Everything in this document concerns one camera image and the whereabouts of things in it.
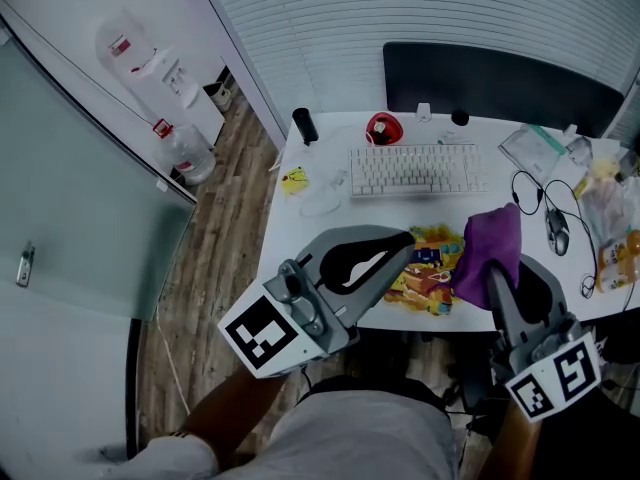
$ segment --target purple cloth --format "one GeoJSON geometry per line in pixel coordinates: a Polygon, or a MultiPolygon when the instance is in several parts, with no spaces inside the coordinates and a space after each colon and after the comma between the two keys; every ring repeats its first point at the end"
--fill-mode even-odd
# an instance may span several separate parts
{"type": "Polygon", "coordinates": [[[464,240],[464,254],[451,280],[454,295],[483,309],[491,309],[483,273],[489,261],[500,263],[514,286],[518,286],[522,249],[520,210],[509,203],[504,208],[469,217],[464,240]]]}

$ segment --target white desk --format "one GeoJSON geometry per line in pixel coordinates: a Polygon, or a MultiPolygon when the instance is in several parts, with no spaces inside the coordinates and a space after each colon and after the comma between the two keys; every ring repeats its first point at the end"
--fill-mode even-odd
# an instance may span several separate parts
{"type": "MultiPolygon", "coordinates": [[[[320,140],[310,147],[303,144],[300,133],[292,125],[280,168],[280,177],[294,167],[302,166],[311,186],[307,191],[320,187],[334,178],[339,169],[348,171],[348,149],[364,147],[364,129],[374,112],[338,112],[313,116],[320,140]]],[[[258,275],[269,279],[277,267],[287,258],[295,258],[300,250],[319,233],[333,227],[356,224],[378,224],[408,229],[410,226],[448,224],[462,234],[467,218],[504,206],[512,201],[511,176],[515,165],[499,150],[498,145],[519,128],[519,123],[484,118],[471,118],[465,127],[454,125],[449,116],[434,115],[428,123],[420,123],[413,114],[394,114],[404,128],[402,144],[433,144],[444,131],[455,132],[468,143],[478,144],[489,168],[488,194],[430,196],[415,198],[381,197],[371,200],[352,200],[349,197],[349,180],[338,189],[340,208],[316,218],[300,216],[303,197],[285,197],[278,183],[269,222],[267,224],[258,275]]],[[[556,138],[561,133],[548,130],[556,138]]],[[[554,177],[561,178],[563,162],[558,164],[554,177]]],[[[524,176],[519,176],[516,190],[525,209],[535,207],[535,188],[524,176]]],[[[549,195],[562,209],[575,212],[571,194],[555,184],[549,195]]],[[[591,299],[580,294],[580,281],[585,274],[593,274],[593,260],[588,239],[582,225],[567,217],[570,229],[569,250],[564,257],[556,256],[549,248],[544,225],[544,208],[532,217],[522,218],[522,252],[549,269],[561,282],[567,305],[580,320],[611,315],[622,310],[628,290],[622,288],[608,294],[595,292],[591,299]]],[[[640,290],[635,290],[630,308],[640,305],[640,290]]],[[[431,332],[491,331],[495,327],[489,311],[484,311],[464,301],[456,301],[451,315],[434,316],[427,312],[414,312],[399,304],[380,301],[358,322],[360,327],[431,332]]]]}

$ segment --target window blind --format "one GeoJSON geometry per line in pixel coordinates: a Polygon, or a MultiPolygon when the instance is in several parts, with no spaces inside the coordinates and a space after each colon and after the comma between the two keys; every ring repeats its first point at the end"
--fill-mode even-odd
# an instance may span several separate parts
{"type": "Polygon", "coordinates": [[[386,108],[388,41],[493,48],[626,92],[640,0],[219,0],[285,123],[312,111],[386,108]]]}
{"type": "Polygon", "coordinates": [[[620,114],[607,138],[619,140],[625,146],[631,147],[640,136],[640,79],[629,92],[620,114]]]}

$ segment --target black cup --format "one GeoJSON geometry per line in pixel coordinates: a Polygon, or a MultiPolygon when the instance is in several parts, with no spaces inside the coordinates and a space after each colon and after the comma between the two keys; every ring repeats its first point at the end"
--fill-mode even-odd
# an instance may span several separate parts
{"type": "Polygon", "coordinates": [[[293,111],[291,117],[293,117],[298,130],[300,130],[300,135],[302,135],[302,140],[307,146],[318,140],[318,132],[311,120],[309,109],[297,108],[293,111]]]}

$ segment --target mouse cable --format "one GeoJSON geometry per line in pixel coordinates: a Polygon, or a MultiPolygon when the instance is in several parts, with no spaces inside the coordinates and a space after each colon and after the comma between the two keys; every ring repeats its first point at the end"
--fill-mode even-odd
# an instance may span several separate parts
{"type": "Polygon", "coordinates": [[[596,286],[596,275],[598,274],[598,257],[597,257],[597,254],[596,254],[595,246],[593,245],[593,237],[591,236],[591,230],[589,229],[588,224],[586,223],[586,221],[584,220],[584,218],[582,216],[582,210],[580,209],[580,203],[578,202],[578,198],[576,197],[576,193],[573,191],[573,188],[571,188],[571,186],[567,182],[565,182],[563,180],[559,180],[559,179],[551,180],[549,183],[547,183],[546,187],[543,187],[540,183],[538,183],[538,181],[529,172],[523,171],[523,170],[519,170],[511,178],[511,195],[513,196],[514,202],[518,206],[518,209],[522,213],[527,215],[527,216],[531,216],[531,215],[534,215],[535,213],[537,213],[537,211],[540,208],[540,202],[544,199],[544,204],[545,204],[545,206],[547,208],[547,213],[549,212],[549,204],[551,204],[560,213],[562,213],[564,215],[569,215],[569,216],[573,217],[574,219],[580,221],[580,224],[582,224],[584,232],[586,233],[587,238],[589,239],[589,248],[591,249],[591,256],[593,258],[593,275],[585,274],[585,276],[582,278],[582,280],[580,281],[580,294],[585,299],[590,299],[591,296],[593,295],[593,291],[594,291],[595,286],[596,286]],[[535,210],[533,210],[533,212],[526,212],[520,206],[520,198],[518,197],[518,194],[516,193],[515,188],[514,188],[515,179],[520,174],[524,174],[525,176],[527,176],[527,178],[529,178],[532,181],[532,183],[537,187],[536,198],[537,198],[538,201],[537,201],[536,208],[535,208],[535,210]],[[561,183],[562,185],[564,185],[565,187],[567,187],[569,189],[569,191],[571,192],[571,196],[573,197],[573,200],[576,202],[576,206],[578,208],[578,215],[576,215],[575,213],[571,213],[571,212],[568,212],[568,211],[565,211],[565,210],[559,208],[558,205],[556,205],[553,202],[551,197],[549,197],[549,194],[547,193],[547,191],[549,190],[549,187],[554,183],[561,183]]]}
{"type": "Polygon", "coordinates": [[[636,283],[631,285],[631,289],[629,290],[629,295],[627,295],[627,301],[624,303],[624,307],[622,308],[622,313],[624,313],[629,307],[629,303],[631,302],[631,297],[633,297],[633,290],[635,290],[636,283]]]}

